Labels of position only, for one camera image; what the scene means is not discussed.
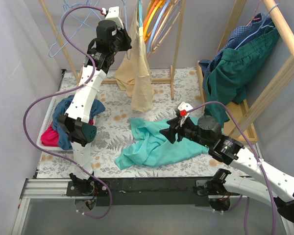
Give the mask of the teal green shirt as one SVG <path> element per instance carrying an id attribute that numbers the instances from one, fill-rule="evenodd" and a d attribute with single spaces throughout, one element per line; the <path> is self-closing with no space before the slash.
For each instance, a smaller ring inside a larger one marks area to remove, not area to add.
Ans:
<path id="1" fill-rule="evenodd" d="M 208 148 L 184 138 L 180 142 L 170 143 L 160 130 L 169 127 L 168 119 L 147 121 L 131 118 L 130 126 L 136 143 L 122 150 L 115 163 L 124 170 L 133 165 L 152 168 L 178 163 L 197 155 L 207 154 Z"/>

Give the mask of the navy blue t shirt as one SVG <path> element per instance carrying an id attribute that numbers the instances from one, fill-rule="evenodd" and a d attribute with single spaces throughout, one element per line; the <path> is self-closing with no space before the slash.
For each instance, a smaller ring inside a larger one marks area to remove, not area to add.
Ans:
<path id="1" fill-rule="evenodd" d="M 57 145 L 63 150 L 71 150 L 73 142 L 79 143 L 83 147 L 91 143 L 97 134 L 93 119 L 105 111 L 104 105 L 95 99 L 90 108 L 88 122 L 82 121 L 79 117 L 74 119 L 67 114 L 67 109 L 73 99 L 73 94 L 62 99 L 55 107 L 52 115 L 52 129 L 58 133 Z"/>

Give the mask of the magenta t shirt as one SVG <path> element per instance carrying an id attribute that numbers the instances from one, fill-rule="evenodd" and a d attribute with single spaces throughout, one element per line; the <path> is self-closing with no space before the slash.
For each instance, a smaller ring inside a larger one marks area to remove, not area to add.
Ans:
<path id="1" fill-rule="evenodd" d="M 72 149 L 69 135 L 63 130 L 58 122 L 52 122 L 47 130 L 41 135 L 41 143 L 48 147 L 59 147 L 63 150 Z"/>

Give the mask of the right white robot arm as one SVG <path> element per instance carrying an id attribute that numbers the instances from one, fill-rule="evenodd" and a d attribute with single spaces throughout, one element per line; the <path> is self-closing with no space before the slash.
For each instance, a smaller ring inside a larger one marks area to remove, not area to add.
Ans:
<path id="1" fill-rule="evenodd" d="M 202 116 L 194 124 L 189 117 L 169 120 L 169 127 L 160 130 L 170 143 L 187 138 L 208 147 L 215 160 L 236 168 L 252 180 L 233 176 L 229 171 L 218 170 L 212 180 L 216 194 L 239 193 L 276 207 L 278 213 L 294 223 L 294 177 L 267 162 L 258 162 L 253 153 L 235 139 L 224 135 L 221 125 L 212 116 Z"/>

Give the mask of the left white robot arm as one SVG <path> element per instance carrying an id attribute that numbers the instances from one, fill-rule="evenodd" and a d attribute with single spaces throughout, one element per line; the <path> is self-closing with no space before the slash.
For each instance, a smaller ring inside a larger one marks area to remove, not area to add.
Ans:
<path id="1" fill-rule="evenodd" d="M 90 149 L 97 128 L 89 124 L 92 120 L 91 107 L 99 86 L 115 61 L 116 53 L 131 49 L 130 37 L 113 20 L 100 21 L 96 33 L 97 37 L 88 45 L 89 57 L 85 59 L 82 69 L 80 84 L 83 88 L 76 91 L 64 115 L 57 117 L 60 127 L 69 137 L 73 159 L 80 166 L 70 174 L 70 178 L 74 188 L 85 196 L 92 195 L 95 190 L 90 179 L 93 173 Z"/>

